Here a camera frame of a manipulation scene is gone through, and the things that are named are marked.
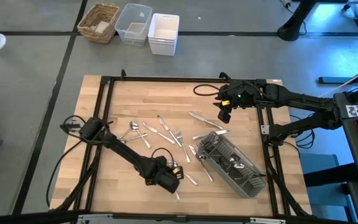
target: stacked white bins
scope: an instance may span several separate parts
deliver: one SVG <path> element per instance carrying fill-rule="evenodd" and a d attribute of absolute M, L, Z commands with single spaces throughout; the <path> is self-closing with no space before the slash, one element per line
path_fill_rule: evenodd
<path fill-rule="evenodd" d="M 118 17 L 114 28 L 124 44 L 142 47 L 149 31 L 152 8 L 141 4 L 128 3 Z"/>
<path fill-rule="evenodd" d="M 153 54 L 174 56 L 177 47 L 179 31 L 179 16 L 168 14 L 153 14 L 150 24 L 150 48 Z"/>

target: white cable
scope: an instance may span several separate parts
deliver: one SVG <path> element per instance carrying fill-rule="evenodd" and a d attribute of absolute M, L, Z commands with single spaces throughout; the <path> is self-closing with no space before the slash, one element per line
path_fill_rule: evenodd
<path fill-rule="evenodd" d="M 356 78 L 358 78 L 358 74 L 357 74 L 355 77 L 351 78 L 349 81 L 343 83 L 342 85 L 336 87 L 336 88 L 333 89 L 333 90 L 330 90 L 330 91 L 328 91 L 328 92 L 326 92 L 326 93 L 324 93 L 324 94 L 322 94 L 322 95 L 319 95 L 318 97 L 322 97 L 322 96 L 327 95 L 328 93 L 330 93 L 330 92 L 332 92 L 332 91 L 335 91 L 335 90 L 337 90 L 337 89 L 339 89 L 339 88 L 342 88 L 342 87 L 346 86 L 347 84 L 349 84 L 351 81 L 355 80 Z"/>

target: wicker basket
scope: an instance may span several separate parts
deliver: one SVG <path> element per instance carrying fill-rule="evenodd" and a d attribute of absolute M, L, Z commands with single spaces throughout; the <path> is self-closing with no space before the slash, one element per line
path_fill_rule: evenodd
<path fill-rule="evenodd" d="M 119 16 L 119 7 L 112 3 L 96 3 L 82 18 L 77 26 L 78 31 L 88 40 L 100 44 L 110 42 L 116 33 L 114 25 Z M 96 32 L 91 26 L 97 26 L 101 21 L 108 22 L 102 32 Z"/>

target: wire basket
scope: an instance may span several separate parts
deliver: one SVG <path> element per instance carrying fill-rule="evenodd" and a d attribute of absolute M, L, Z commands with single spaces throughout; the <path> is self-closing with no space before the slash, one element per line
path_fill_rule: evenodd
<path fill-rule="evenodd" d="M 96 3 L 82 18 L 77 29 L 88 40 L 107 44 L 116 33 L 114 25 L 118 15 L 119 7 L 113 3 Z M 96 32 L 92 26 L 97 26 L 101 21 L 108 22 L 108 25 L 101 32 Z"/>
<path fill-rule="evenodd" d="M 265 175 L 226 137 L 214 131 L 200 142 L 198 154 L 242 198 L 254 198 L 266 187 Z"/>

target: black metal frame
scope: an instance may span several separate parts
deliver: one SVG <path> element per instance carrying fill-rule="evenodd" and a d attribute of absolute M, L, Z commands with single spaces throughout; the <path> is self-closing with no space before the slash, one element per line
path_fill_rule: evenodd
<path fill-rule="evenodd" d="M 103 97 L 103 90 L 105 89 L 105 85 L 109 83 L 108 88 L 108 95 L 106 97 L 105 108 L 103 113 L 103 119 L 106 120 L 109 114 L 110 102 L 112 98 L 112 91 L 114 88 L 115 81 L 140 81 L 140 82 L 201 82 L 201 83 L 227 83 L 227 80 L 224 78 L 179 78 L 179 77 L 127 77 L 124 70 L 121 71 L 120 77 L 102 77 L 101 83 L 99 86 L 98 96 L 95 104 L 95 109 L 93 116 L 97 117 L 100 111 L 101 106 L 101 99 Z M 264 117 L 262 114 L 262 110 L 257 108 L 258 120 L 259 124 L 264 124 Z M 271 125 L 273 124 L 273 115 L 272 110 L 267 108 L 267 117 L 268 123 Z M 264 159 L 265 163 L 268 162 L 271 164 L 270 155 L 269 155 L 269 143 L 268 139 L 262 134 L 260 130 L 261 138 L 262 138 L 262 149 L 264 151 Z M 89 156 L 91 148 L 87 146 L 83 160 L 82 168 L 86 168 L 89 163 Z M 282 182 L 284 182 L 282 164 L 280 159 L 280 153 L 278 147 L 273 148 L 274 151 L 274 159 L 277 168 L 277 174 Z M 101 147 L 96 149 L 96 155 L 94 160 L 100 159 L 100 152 Z M 10 216 L 3 216 L 0 217 L 0 223 L 63 223 L 63 222 L 75 222 L 78 219 L 79 215 L 84 214 L 95 214 L 95 212 L 90 212 L 91 210 L 91 203 L 92 197 L 94 192 L 94 187 L 96 183 L 96 176 L 97 176 L 98 168 L 92 174 L 91 182 L 89 183 L 89 190 L 88 190 L 88 197 L 86 201 L 86 208 L 85 210 L 78 210 L 78 207 L 74 207 L 72 211 L 49 211 L 47 213 L 34 213 L 34 214 L 24 214 L 24 215 L 10 215 Z M 259 217 L 259 218 L 270 218 L 270 219 L 281 219 L 286 220 L 287 223 L 348 223 L 336 220 L 325 220 L 319 219 L 313 216 L 292 216 L 290 214 L 290 209 L 288 205 L 288 199 L 284 197 L 282 194 L 283 200 L 283 215 L 278 213 L 278 205 L 277 205 L 277 198 L 275 195 L 274 189 L 274 181 L 267 172 L 268 178 L 268 191 L 270 195 L 270 201 L 272 203 L 272 217 Z M 75 206 L 81 203 L 81 197 L 78 197 Z M 190 221 L 213 221 L 213 222 L 250 222 L 251 220 L 256 219 L 256 217 L 235 217 L 235 216 L 201 216 L 201 215 L 162 215 L 162 214 L 137 214 L 137 213 L 113 213 L 111 215 L 113 218 L 121 218 L 121 219 L 139 219 L 139 220 L 170 220 L 175 222 L 190 222 Z M 47 222 L 43 222 L 43 218 L 51 218 L 51 220 Z"/>

